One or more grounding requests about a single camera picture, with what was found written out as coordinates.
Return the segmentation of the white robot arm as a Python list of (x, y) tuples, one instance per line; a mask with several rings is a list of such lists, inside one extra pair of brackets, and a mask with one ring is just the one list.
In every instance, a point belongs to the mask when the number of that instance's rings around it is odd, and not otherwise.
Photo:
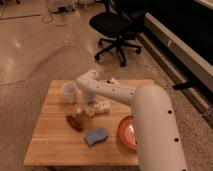
[(156, 84), (140, 87), (98, 80), (91, 69), (76, 79), (86, 103), (100, 95), (131, 107), (137, 158), (142, 171), (188, 171), (182, 141), (168, 93)]

